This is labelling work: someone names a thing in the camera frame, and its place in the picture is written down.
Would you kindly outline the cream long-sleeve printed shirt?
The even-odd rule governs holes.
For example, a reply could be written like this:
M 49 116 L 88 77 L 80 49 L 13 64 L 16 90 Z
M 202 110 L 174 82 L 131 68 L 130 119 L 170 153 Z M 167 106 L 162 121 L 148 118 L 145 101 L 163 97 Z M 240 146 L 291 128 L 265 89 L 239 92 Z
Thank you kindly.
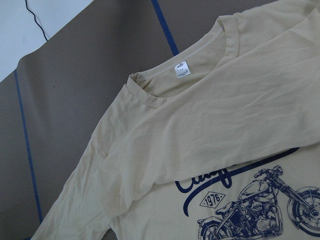
M 35 240 L 317 240 L 320 3 L 217 18 L 133 73 Z

